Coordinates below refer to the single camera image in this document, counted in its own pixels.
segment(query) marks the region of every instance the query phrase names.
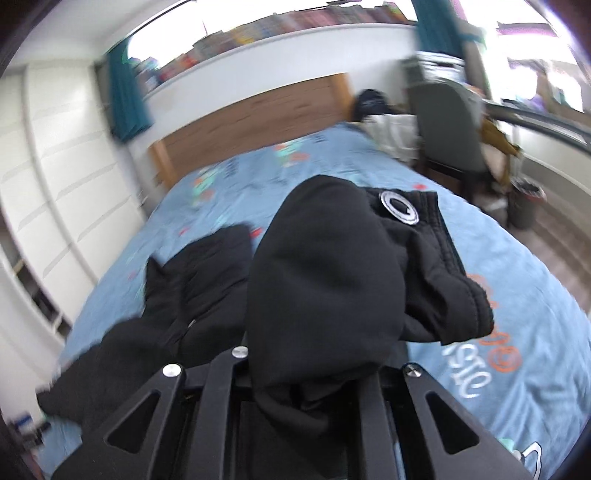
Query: floor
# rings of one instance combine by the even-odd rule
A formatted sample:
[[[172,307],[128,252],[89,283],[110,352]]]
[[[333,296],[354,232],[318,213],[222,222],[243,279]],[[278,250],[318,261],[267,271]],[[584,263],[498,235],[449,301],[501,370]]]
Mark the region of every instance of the floor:
[[[459,189],[456,180],[450,177],[432,170],[427,176],[453,192]],[[489,209],[498,203],[499,198],[490,194],[476,195],[475,204],[507,228],[505,208]],[[591,239],[549,205],[539,208],[532,229],[509,227],[507,230],[545,263],[584,311],[591,312]]]

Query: chair back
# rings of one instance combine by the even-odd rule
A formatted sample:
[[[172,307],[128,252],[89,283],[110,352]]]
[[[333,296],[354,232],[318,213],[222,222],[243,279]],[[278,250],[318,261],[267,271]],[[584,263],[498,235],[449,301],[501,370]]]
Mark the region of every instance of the chair back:
[[[420,83],[408,90],[427,158],[459,171],[481,173],[487,167],[470,94],[455,82]]]

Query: gray bin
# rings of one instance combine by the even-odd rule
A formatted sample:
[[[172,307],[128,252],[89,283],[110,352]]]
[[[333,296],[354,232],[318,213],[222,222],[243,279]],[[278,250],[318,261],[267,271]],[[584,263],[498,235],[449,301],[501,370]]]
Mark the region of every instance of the gray bin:
[[[509,224],[523,230],[531,228],[538,205],[546,201],[546,194],[539,185],[523,178],[513,178],[511,186],[507,208]]]

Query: silver bolt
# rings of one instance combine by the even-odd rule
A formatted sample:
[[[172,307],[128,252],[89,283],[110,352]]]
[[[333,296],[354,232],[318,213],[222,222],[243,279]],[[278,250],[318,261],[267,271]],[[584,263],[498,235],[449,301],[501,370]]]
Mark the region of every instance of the silver bolt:
[[[235,358],[246,358],[248,356],[248,347],[239,345],[232,350],[232,356]]]
[[[162,373],[165,377],[177,377],[181,374],[183,369],[177,364],[168,364],[162,369]]]
[[[413,378],[418,378],[423,374],[423,369],[417,364],[406,364],[404,365],[402,371],[404,371],[404,375],[407,377]]]

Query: clothing pile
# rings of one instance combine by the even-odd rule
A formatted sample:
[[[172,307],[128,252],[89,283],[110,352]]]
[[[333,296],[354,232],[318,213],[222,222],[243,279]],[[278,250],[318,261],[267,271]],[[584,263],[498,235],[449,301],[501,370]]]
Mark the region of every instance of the clothing pile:
[[[84,438],[163,365],[208,363],[246,332],[255,404],[241,421],[245,478],[343,478],[347,384],[400,367],[405,342],[492,329],[435,192],[317,176],[289,194],[254,257],[237,225],[163,266],[151,258],[142,316],[114,326],[38,402]]]

